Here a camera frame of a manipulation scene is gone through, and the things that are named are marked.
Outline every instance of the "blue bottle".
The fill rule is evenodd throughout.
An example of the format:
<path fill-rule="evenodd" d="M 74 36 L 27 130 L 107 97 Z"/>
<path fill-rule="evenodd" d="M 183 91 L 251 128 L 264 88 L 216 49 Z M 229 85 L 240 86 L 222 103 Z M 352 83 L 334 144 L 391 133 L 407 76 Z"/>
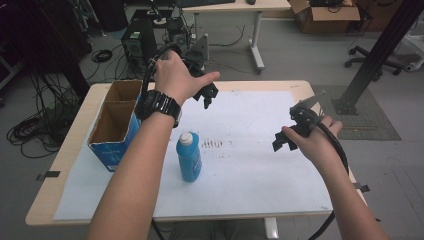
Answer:
<path fill-rule="evenodd" d="M 186 182 L 194 182 L 202 169 L 199 150 L 199 135 L 192 132 L 181 134 L 177 143 L 181 174 Z"/>

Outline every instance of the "cardboard box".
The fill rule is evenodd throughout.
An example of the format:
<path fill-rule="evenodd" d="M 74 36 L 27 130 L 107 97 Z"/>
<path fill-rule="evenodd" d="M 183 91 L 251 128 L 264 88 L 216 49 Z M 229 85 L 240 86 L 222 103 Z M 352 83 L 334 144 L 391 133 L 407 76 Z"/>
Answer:
<path fill-rule="evenodd" d="M 391 19 L 402 0 L 357 0 L 356 5 L 363 8 L 373 19 Z"/>
<path fill-rule="evenodd" d="M 364 32 L 382 32 L 387 27 L 390 18 L 374 18 L 362 7 L 358 6 L 361 20 L 350 24 L 350 29 L 360 33 Z"/>
<path fill-rule="evenodd" d="M 116 170 L 138 131 L 134 108 L 140 88 L 141 81 L 113 82 L 88 138 L 89 148 L 110 172 Z"/>
<path fill-rule="evenodd" d="M 359 21 L 358 8 L 350 3 L 338 8 L 311 7 L 306 0 L 291 0 L 295 22 L 302 33 L 344 33 L 351 21 Z"/>

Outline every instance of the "person's right hand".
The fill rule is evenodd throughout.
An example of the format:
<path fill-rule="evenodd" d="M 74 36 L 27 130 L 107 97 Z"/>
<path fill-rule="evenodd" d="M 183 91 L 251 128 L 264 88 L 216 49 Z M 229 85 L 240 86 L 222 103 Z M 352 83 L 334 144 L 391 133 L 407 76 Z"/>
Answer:
<path fill-rule="evenodd" d="M 167 57 L 167 60 L 156 62 L 155 89 L 174 98 L 180 106 L 220 76 L 219 72 L 211 72 L 198 78 L 192 77 L 176 52 L 168 51 Z"/>
<path fill-rule="evenodd" d="M 321 122 L 327 126 L 336 137 L 343 127 L 341 122 L 333 121 L 330 116 L 324 116 Z M 305 157 L 318 168 L 318 170 L 321 166 L 331 164 L 333 161 L 340 161 L 340 157 L 330 140 L 318 127 L 315 127 L 307 138 L 300 136 L 293 129 L 286 126 L 284 126 L 282 130 L 284 134 L 299 147 L 303 155 L 305 155 Z"/>

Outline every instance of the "finger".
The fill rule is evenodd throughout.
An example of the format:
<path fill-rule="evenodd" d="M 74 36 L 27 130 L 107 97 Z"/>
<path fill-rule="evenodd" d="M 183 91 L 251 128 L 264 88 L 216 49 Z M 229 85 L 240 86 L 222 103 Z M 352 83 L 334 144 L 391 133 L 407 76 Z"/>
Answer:
<path fill-rule="evenodd" d="M 158 60 L 156 61 L 156 69 L 157 69 L 157 70 L 161 69 L 161 68 L 162 68 L 162 66 L 163 66 L 163 64 L 164 64 L 163 60 L 158 59 Z"/>
<path fill-rule="evenodd" d="M 296 145 L 299 145 L 299 143 L 304 139 L 302 136 L 300 136 L 297 132 L 295 132 L 289 127 L 284 126 L 282 128 L 282 131 L 290 140 L 296 143 Z"/>
<path fill-rule="evenodd" d="M 340 121 L 333 121 L 333 122 L 330 124 L 330 128 L 331 128 L 331 131 L 333 132 L 333 134 L 334 134 L 334 135 L 337 135 L 337 133 L 338 133 L 338 132 L 340 132 L 340 130 L 342 130 L 342 128 L 343 128 L 343 123 L 342 123 L 342 122 L 340 122 Z"/>
<path fill-rule="evenodd" d="M 178 53 L 176 53 L 174 50 L 169 50 L 166 56 L 168 60 L 181 59 L 180 55 L 178 55 Z"/>
<path fill-rule="evenodd" d="M 210 72 L 201 77 L 198 77 L 197 80 L 200 81 L 203 86 L 206 86 L 217 80 L 220 76 L 221 74 L 219 72 Z"/>
<path fill-rule="evenodd" d="M 330 116 L 326 115 L 321 119 L 321 122 L 325 125 L 325 126 L 330 126 L 330 124 L 333 122 L 333 118 L 331 118 Z"/>

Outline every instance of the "forearm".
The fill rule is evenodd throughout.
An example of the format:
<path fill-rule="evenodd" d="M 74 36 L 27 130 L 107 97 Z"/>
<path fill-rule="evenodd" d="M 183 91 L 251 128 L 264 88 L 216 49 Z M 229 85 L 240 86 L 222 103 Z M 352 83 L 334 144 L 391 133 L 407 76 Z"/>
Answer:
<path fill-rule="evenodd" d="M 354 188 L 340 158 L 317 167 L 330 194 L 342 239 L 387 239 L 384 231 Z"/>
<path fill-rule="evenodd" d="M 146 239 L 173 124 L 161 113 L 143 122 L 99 203 L 88 239 Z"/>

